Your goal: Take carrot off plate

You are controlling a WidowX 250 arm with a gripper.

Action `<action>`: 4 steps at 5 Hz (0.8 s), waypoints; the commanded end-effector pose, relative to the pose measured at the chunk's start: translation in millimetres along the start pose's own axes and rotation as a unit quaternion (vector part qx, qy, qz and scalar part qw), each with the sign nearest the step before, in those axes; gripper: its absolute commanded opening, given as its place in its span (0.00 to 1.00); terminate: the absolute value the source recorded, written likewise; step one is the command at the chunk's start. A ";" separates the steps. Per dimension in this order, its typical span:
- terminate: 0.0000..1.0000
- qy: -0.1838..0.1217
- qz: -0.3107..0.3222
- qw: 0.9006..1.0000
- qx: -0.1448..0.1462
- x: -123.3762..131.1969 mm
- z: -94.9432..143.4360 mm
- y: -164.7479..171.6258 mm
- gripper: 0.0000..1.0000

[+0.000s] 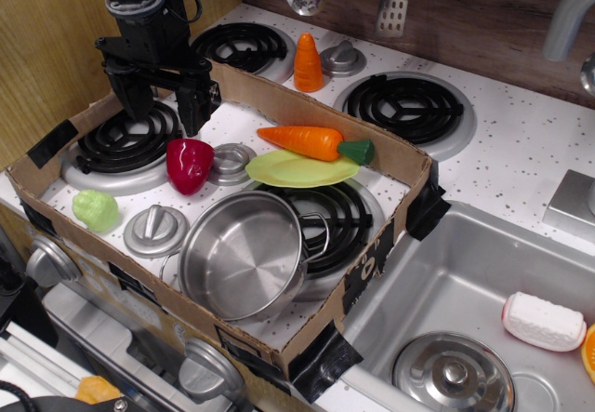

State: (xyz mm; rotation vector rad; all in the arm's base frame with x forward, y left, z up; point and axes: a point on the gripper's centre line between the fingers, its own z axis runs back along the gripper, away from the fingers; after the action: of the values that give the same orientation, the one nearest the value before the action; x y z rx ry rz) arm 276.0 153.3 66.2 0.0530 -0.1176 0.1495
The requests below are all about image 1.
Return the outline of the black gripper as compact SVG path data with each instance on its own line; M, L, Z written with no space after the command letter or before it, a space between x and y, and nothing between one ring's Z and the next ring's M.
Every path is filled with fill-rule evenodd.
M126 113L142 120L153 107L150 86L178 87L178 117L185 134L196 136L219 107L219 85L210 62L191 49L189 26L165 10L117 25L120 34L98 38L95 47Z

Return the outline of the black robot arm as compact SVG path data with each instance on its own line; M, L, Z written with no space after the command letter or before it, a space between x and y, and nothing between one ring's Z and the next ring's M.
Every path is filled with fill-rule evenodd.
M153 108L153 90L176 95L187 136L198 134L216 110L218 84L212 64L191 48L190 24L202 16L200 0L105 0L120 34L100 37L95 47L112 91L124 110L140 120Z

